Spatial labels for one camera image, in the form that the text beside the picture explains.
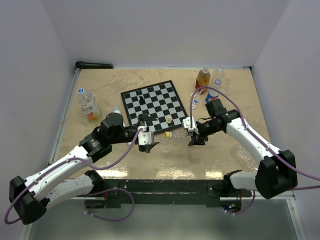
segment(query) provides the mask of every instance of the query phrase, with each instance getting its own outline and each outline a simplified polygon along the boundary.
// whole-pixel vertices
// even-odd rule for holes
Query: chessboard
[[[147,121],[149,131],[159,134],[182,126],[188,115],[171,80],[121,93],[129,124],[138,123],[138,116],[148,114],[155,121]],[[167,123],[171,115],[172,122]]]

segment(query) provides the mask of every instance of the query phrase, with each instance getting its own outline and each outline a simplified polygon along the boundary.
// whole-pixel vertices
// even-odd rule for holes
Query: cable
[[[85,214],[88,213],[89,215],[91,215],[91,216],[94,217],[94,218],[101,219],[101,220],[105,220],[105,221],[110,221],[110,222],[119,222],[119,221],[125,220],[126,218],[130,217],[130,215],[133,213],[134,208],[135,208],[135,200],[134,200],[134,197],[131,195],[131,193],[128,192],[127,190],[123,189],[123,188],[117,188],[117,187],[115,187],[115,188],[110,188],[110,189],[107,189],[107,190],[104,190],[104,191],[86,194],[85,196],[86,196],[86,197],[88,197],[88,196],[94,196],[94,195],[104,194],[104,193],[107,193],[107,192],[110,192],[110,191],[116,191],[116,190],[125,192],[125,193],[128,194],[129,197],[131,198],[132,208],[131,208],[130,212],[129,212],[126,216],[121,217],[121,218],[106,218],[106,217],[103,217],[103,216],[99,216],[99,215],[96,215],[96,214],[88,211],[86,204],[84,204],[84,209],[85,209],[85,212],[84,212],[84,213],[85,213]]]
[[[298,191],[298,190],[309,190],[309,189],[320,189],[320,185],[295,187],[295,188],[292,188],[291,190]]]
[[[96,166],[93,166],[90,162],[88,162],[87,160],[85,159],[82,159],[80,157],[71,157],[68,159],[68,162],[69,161],[75,161],[75,160],[79,160],[79,161],[82,161],[83,163],[85,163],[86,165],[88,165],[90,168],[94,169],[94,170],[106,170],[106,169],[109,169],[109,168],[112,168],[114,165],[118,164],[122,159],[125,158],[125,156],[128,154],[128,152],[132,149],[132,147],[134,146],[135,144],[135,141],[137,140],[138,138],[138,135],[139,133],[142,131],[142,128],[139,129],[133,139],[132,139],[132,142],[131,144],[128,146],[127,150],[122,154],[122,156],[117,160],[115,161],[114,163],[108,165],[108,166],[105,166],[105,167],[96,167]],[[40,179],[42,179],[43,177],[45,177],[47,174],[51,173],[53,170],[59,168],[60,166],[68,163],[67,161],[62,161],[60,163],[58,163],[57,165],[53,165],[52,168],[48,169],[47,171],[45,171],[43,174],[39,175],[33,182],[31,182],[24,190],[22,190],[22,192],[20,192],[20,194],[12,201],[12,203],[10,204],[9,208],[7,209],[7,211],[5,212],[4,214],[4,223],[7,224],[7,225],[10,225],[10,224],[15,224],[16,222],[18,222],[20,220],[20,218],[17,218],[13,221],[9,221],[8,220],[8,217],[9,217],[9,213],[11,212],[12,208],[14,207],[14,205],[18,202],[18,200],[32,187],[34,186]]]
[[[215,89],[213,87],[210,87],[210,86],[201,86],[201,87],[198,87],[192,94],[191,96],[191,99],[190,99],[190,118],[192,119],[192,102],[193,102],[193,98],[194,98],[194,95],[201,89],[211,89],[211,90],[214,90],[216,92],[218,92],[219,94],[221,94],[222,96],[224,96],[230,103],[232,103],[232,105],[236,108],[236,110],[239,112],[240,114],[240,118],[241,118],[241,121],[242,121],[242,124],[243,126],[246,128],[246,130],[259,142],[261,143],[267,150],[270,151],[270,153],[272,153],[280,162],[282,162],[284,165],[286,165],[288,168],[290,168],[291,170],[295,171],[296,173],[298,174],[301,174],[307,178],[310,178],[310,179],[314,179],[314,180],[318,180],[320,181],[320,177],[318,176],[314,176],[314,175],[311,175],[311,174],[308,174],[304,171],[301,171],[301,170],[298,170],[296,169],[294,166],[291,166],[289,163],[287,163],[285,160],[283,160],[275,151],[273,151],[271,148],[268,147],[268,145],[266,143],[264,143],[264,141],[262,141],[262,139],[260,139],[257,135],[255,135],[251,130],[250,128],[247,127],[246,125],[246,121],[245,121],[245,118],[240,110],[240,108],[236,105],[236,103],[234,101],[232,101],[227,95],[225,95],[223,92],[219,91],[218,89]],[[193,126],[193,121],[191,121],[191,124],[190,124],[190,128],[192,128]]]
[[[247,211],[247,210],[252,206],[252,204],[253,204],[254,201],[255,201],[255,198],[256,198],[256,191],[253,191],[252,199],[251,199],[251,202],[248,204],[248,206],[246,206],[244,209],[242,209],[242,210],[240,210],[240,211],[237,211],[237,212],[225,211],[225,213],[232,214],[232,215],[242,214],[242,213],[244,213],[245,211]]]
[[[138,135],[139,133],[142,131],[142,128],[140,128],[136,134],[134,135],[133,139],[132,139],[132,142],[130,143],[130,145],[128,146],[128,148],[125,150],[125,152],[122,154],[121,157],[119,157],[119,159],[117,161],[115,161],[114,163],[111,163],[110,165],[108,166],[103,166],[103,167],[98,167],[98,166],[94,166],[92,165],[89,161],[83,159],[83,158],[80,158],[80,157],[70,157],[69,158],[69,161],[74,161],[74,160],[79,160],[83,163],[85,163],[87,166],[89,166],[90,168],[92,168],[93,170],[106,170],[106,169],[110,169],[112,168],[113,166],[117,165],[122,159],[125,158],[125,156],[129,153],[129,151],[132,149],[132,147],[135,145],[135,141],[137,140],[138,138]]]

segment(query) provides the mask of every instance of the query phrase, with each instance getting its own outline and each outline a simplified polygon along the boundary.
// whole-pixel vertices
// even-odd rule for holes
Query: gray wall
[[[289,0],[41,0],[72,61],[252,66]]]
[[[292,150],[297,168],[316,176],[320,176],[319,9],[319,0],[291,0],[253,67],[272,143]],[[301,175],[298,182],[319,184]],[[318,240],[320,191],[295,194],[308,239]]]
[[[9,181],[47,166],[71,80],[70,61],[41,2],[1,1],[0,239],[18,239],[21,223],[3,221]]]

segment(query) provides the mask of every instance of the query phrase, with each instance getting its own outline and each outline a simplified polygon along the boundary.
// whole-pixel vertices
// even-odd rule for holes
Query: white cap
[[[205,74],[209,72],[209,68],[207,66],[205,66],[203,69],[202,69],[202,72],[204,72]]]

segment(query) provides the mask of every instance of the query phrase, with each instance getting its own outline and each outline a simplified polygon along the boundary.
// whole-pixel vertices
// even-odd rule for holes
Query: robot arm
[[[191,135],[189,146],[205,145],[208,136],[223,131],[236,139],[254,158],[259,165],[258,171],[244,172],[237,170],[224,176],[224,191],[232,189],[248,189],[259,191],[270,199],[298,185],[297,173],[281,163],[268,149],[279,153],[280,157],[296,167],[295,156],[289,150],[281,151],[260,136],[248,123],[244,127],[240,114],[236,110],[227,111],[220,99],[207,103],[206,109],[211,117],[204,123],[195,122],[194,118],[183,120],[183,128]],[[268,148],[249,133],[250,129]]]
[[[87,164],[93,164],[109,154],[112,144],[132,142],[130,147],[138,144],[139,151],[150,153],[158,144],[145,124],[145,121],[152,119],[146,114],[138,119],[138,124],[124,127],[123,117],[112,112],[79,145],[54,164],[25,179],[20,176],[13,178],[10,181],[9,200],[16,202],[14,209],[23,224],[33,223],[47,209],[65,200],[102,190],[104,182],[94,170],[87,171],[77,179],[66,179]]]

